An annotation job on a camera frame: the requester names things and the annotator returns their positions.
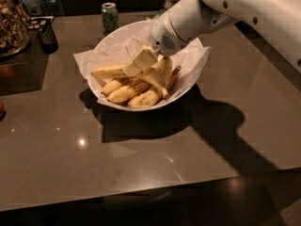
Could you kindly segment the white gripper with vent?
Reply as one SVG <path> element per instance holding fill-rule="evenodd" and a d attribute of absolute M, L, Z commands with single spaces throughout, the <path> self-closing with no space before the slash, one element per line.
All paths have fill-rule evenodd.
<path fill-rule="evenodd" d="M 152 20 L 148 41 L 153 50 L 150 47 L 140 49 L 122 69 L 126 75 L 134 76 L 150 68 L 157 62 L 156 53 L 169 57 L 188 45 L 188 42 L 182 40 L 175 32 L 168 11 Z"/>

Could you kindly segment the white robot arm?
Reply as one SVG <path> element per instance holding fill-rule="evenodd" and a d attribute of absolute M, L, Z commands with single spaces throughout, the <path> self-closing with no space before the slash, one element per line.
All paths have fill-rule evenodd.
<path fill-rule="evenodd" d="M 152 21 L 147 44 L 172 56 L 202 34 L 242 21 L 295 69 L 301 63 L 301 0 L 180 0 Z"/>

